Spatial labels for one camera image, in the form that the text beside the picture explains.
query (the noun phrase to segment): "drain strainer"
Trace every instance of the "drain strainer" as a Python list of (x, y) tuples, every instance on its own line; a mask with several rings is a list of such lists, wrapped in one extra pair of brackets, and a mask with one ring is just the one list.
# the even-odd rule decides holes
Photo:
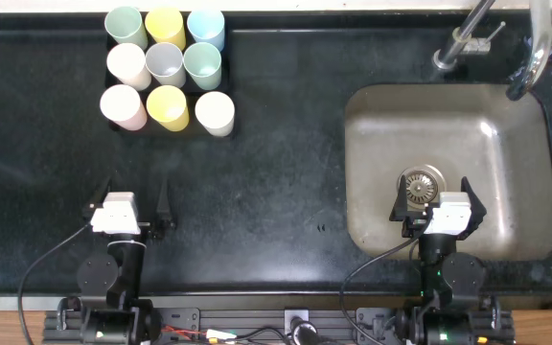
[(442, 174), (427, 164), (408, 168), (402, 172), (402, 175), (406, 181), (408, 206), (414, 208), (425, 208), (426, 203), (447, 189), (447, 182)]

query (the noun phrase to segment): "sink basin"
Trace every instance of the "sink basin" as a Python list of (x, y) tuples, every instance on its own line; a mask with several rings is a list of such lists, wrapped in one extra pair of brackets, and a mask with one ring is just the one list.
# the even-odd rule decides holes
[[(486, 260), (535, 260), (552, 251), (552, 164), (544, 113), (505, 85), (374, 85), (346, 106), (348, 229), (376, 256), (403, 242), (389, 221), (400, 176), (409, 207), (467, 176), (487, 208), (459, 251)], [(407, 251), (393, 259), (407, 258)]]

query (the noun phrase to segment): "cup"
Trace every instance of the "cup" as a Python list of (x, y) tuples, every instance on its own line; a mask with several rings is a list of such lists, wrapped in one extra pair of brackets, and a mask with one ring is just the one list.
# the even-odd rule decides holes
[(157, 43), (169, 42), (184, 50), (187, 39), (184, 34), (182, 14), (176, 8), (158, 8), (146, 15), (146, 29)]
[(146, 56), (142, 48), (132, 43), (121, 43), (112, 48), (105, 62), (108, 71), (138, 91), (149, 87), (151, 78), (146, 68)]
[(151, 118), (167, 130), (180, 131), (189, 124), (187, 98), (179, 88), (163, 85), (149, 94), (146, 108)]
[(142, 128), (148, 119), (140, 95), (129, 85), (114, 85), (105, 90), (100, 100), (102, 114), (127, 130)]
[(227, 136), (231, 133), (235, 113), (233, 101), (218, 91), (204, 94), (195, 105), (197, 119), (214, 136)]
[(220, 63), (219, 49), (210, 43), (193, 44), (184, 53), (184, 68), (197, 86), (204, 90), (214, 90), (219, 87)]
[(175, 44), (157, 43), (146, 52), (146, 67), (163, 85), (182, 87), (187, 74), (182, 67), (182, 52)]
[(133, 43), (145, 50), (149, 46), (142, 14), (130, 6), (110, 11), (105, 16), (105, 30), (119, 43)]
[(210, 43), (220, 52), (225, 47), (225, 17), (221, 11), (192, 11), (187, 27), (195, 42)]

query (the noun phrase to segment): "black countertop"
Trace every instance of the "black countertop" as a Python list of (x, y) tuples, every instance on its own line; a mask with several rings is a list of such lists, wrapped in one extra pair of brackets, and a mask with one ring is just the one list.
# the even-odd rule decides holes
[[(346, 230), (348, 99), (375, 83), (506, 83), (524, 58), (527, 17), (491, 14), (478, 35), (508, 23), (491, 53), (439, 75), (430, 57), (462, 14), (230, 13), (228, 93), (240, 127), (220, 140), (108, 128), (102, 15), (0, 16), (0, 293), (14, 292), (33, 260), (81, 226), (81, 207), (109, 175), (116, 190), (137, 194), (144, 214), (170, 180), (178, 228), (149, 243), (143, 293), (337, 290), (369, 259)], [(552, 65), (535, 93), (552, 147)], [(36, 268), (28, 292), (77, 291), (78, 265), (104, 246), (81, 235)], [(486, 290), (552, 293), (552, 255), (488, 266)], [(384, 261), (351, 290), (419, 286), (407, 262)]]

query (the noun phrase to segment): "wooden floor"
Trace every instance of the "wooden floor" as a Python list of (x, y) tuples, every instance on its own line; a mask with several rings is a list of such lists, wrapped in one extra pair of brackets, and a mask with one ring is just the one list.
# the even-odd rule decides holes
[[(25, 318), (34, 343), (39, 344), (44, 312), (28, 311)], [(552, 310), (516, 310), (514, 318), (517, 345), (552, 345)], [(26, 345), (16, 311), (0, 311), (0, 344)]]

